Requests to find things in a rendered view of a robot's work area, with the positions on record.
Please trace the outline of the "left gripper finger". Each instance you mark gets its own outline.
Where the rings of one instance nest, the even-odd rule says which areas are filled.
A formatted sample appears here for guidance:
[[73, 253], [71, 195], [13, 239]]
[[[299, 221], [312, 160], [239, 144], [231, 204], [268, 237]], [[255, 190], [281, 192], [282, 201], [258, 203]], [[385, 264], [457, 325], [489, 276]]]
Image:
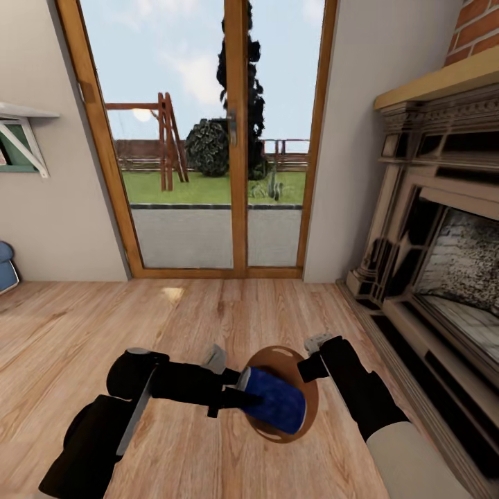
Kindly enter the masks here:
[[236, 370], [225, 368], [222, 375], [223, 386], [235, 387], [240, 377], [240, 374], [241, 373], [238, 373]]
[[235, 387], [223, 386], [218, 409], [251, 408], [264, 405], [262, 396], [237, 390]]

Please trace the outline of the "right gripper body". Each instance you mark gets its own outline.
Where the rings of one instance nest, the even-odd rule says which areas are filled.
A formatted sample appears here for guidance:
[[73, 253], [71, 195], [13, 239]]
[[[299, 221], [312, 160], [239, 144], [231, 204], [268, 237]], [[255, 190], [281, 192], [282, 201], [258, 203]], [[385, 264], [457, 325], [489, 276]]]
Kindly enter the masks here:
[[300, 361], [297, 364], [301, 377], [303, 378], [303, 381], [305, 383], [311, 382], [316, 378], [328, 377], [326, 376], [326, 374], [323, 374], [319, 370], [319, 367], [317, 367], [316, 355], [317, 353], [313, 354], [311, 357], [308, 357], [308, 359], [304, 361]]

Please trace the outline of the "can of soda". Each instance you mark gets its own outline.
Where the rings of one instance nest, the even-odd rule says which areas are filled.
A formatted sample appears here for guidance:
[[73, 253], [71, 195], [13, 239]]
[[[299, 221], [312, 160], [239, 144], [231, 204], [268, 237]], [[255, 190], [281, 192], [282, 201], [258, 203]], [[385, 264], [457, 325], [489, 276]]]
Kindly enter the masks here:
[[282, 432], [297, 433], [306, 420], [307, 403], [299, 388], [257, 367], [245, 365], [235, 386], [237, 390], [262, 396], [264, 405], [241, 408]]

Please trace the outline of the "trash can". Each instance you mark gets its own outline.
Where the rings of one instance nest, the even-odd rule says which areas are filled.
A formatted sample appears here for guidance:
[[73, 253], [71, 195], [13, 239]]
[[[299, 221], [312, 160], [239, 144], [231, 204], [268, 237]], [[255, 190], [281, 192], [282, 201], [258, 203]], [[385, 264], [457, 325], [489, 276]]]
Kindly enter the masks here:
[[303, 422], [301, 429], [293, 435], [288, 435], [288, 433], [282, 432], [268, 425], [268, 423], [254, 418], [250, 414], [245, 414], [252, 430], [270, 443], [286, 445], [299, 441], [309, 432], [316, 420], [319, 409], [317, 380], [315, 379], [308, 383], [303, 381], [297, 366], [300, 361], [304, 361], [304, 357], [290, 347], [272, 345], [258, 350], [246, 364], [250, 367], [262, 369], [266, 373], [299, 388], [304, 393], [306, 399], [306, 420]]

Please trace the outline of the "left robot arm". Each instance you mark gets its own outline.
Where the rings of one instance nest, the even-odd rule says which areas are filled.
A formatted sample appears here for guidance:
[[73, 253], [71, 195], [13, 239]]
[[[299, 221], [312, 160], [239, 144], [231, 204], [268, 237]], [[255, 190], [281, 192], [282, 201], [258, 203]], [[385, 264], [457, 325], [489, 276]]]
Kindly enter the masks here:
[[172, 362], [150, 349], [125, 350], [106, 378], [108, 395], [79, 410], [31, 499], [103, 499], [150, 397], [207, 405], [211, 418], [219, 409], [264, 405], [262, 396], [235, 388], [241, 373], [226, 366], [226, 351], [215, 342], [201, 365]]

